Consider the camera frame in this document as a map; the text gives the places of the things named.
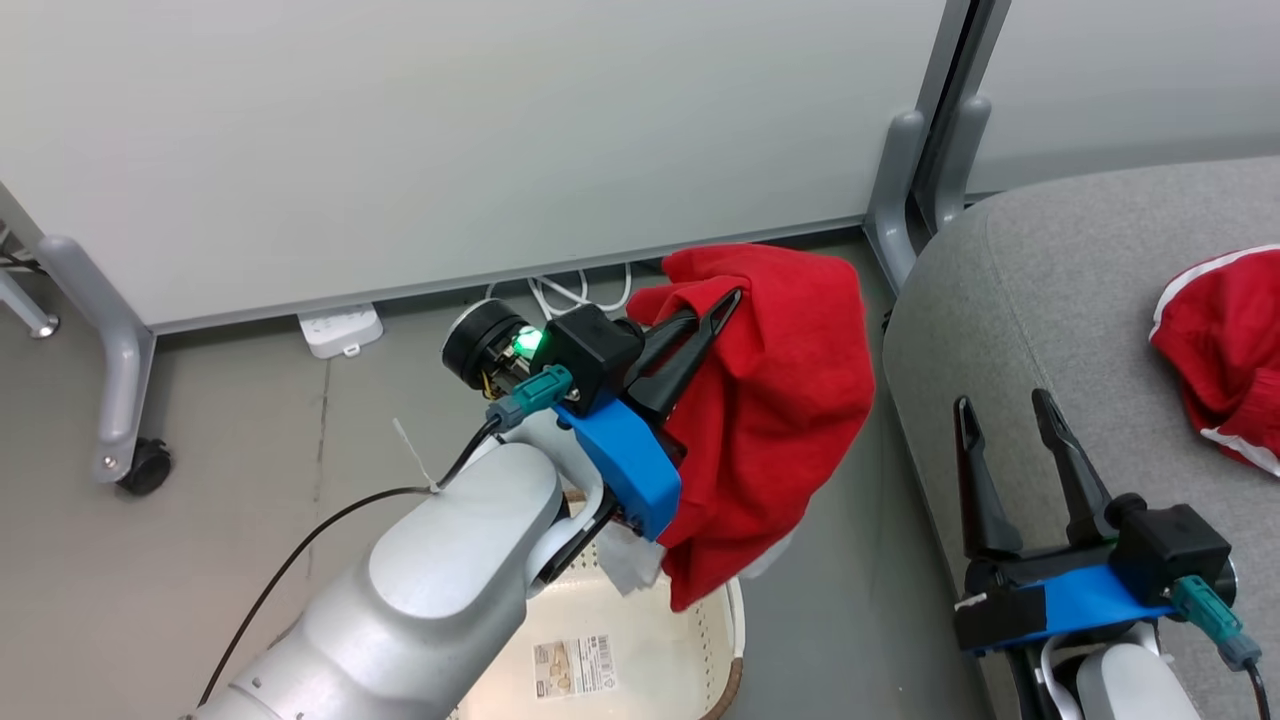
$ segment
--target tile floor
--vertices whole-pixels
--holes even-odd
[[[852,232],[814,242],[859,269],[878,359],[890,295],[869,247]],[[637,273],[660,282],[652,268]],[[594,270],[593,293],[617,293],[618,274]],[[4,717],[182,715],[293,544],[349,501],[415,482],[392,418],[428,470],[443,473],[472,430],[466,419],[483,411],[438,356],[483,288],[384,304],[385,337],[356,359],[314,359],[288,318],[166,337],[143,434],[168,441],[177,466],[155,495],[125,497],[87,479],[96,336],[47,281],[19,279],[63,328],[31,341],[0,309]],[[522,284],[499,295],[538,316]],[[321,537],[228,675],[413,502],[370,507]],[[987,716],[951,639],[951,591],[883,391],[791,548],[744,593],[748,651],[731,720]]]

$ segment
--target teal connector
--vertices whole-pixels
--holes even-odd
[[[1175,580],[1170,601],[1183,618],[1213,641],[1222,661],[1233,671],[1239,673],[1262,657],[1258,643],[1244,634],[1244,623],[1198,575]]]
[[[504,433],[525,418],[556,406],[573,387],[573,375],[561,365],[548,365],[536,375],[520,383],[511,395],[489,405],[485,418],[497,419],[495,432]]]

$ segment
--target white power strip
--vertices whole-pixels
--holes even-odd
[[[383,322],[371,304],[298,313],[302,337],[321,360],[360,355],[361,346],[383,337]]]

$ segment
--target white partition panel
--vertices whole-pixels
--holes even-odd
[[[943,5],[6,0],[0,182],[152,327],[847,224]]]
[[[970,193],[1280,152],[1276,0],[1012,0]]]

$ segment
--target label sticker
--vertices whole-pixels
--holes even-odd
[[[539,698],[570,697],[618,687],[609,635],[534,646],[534,691]]]

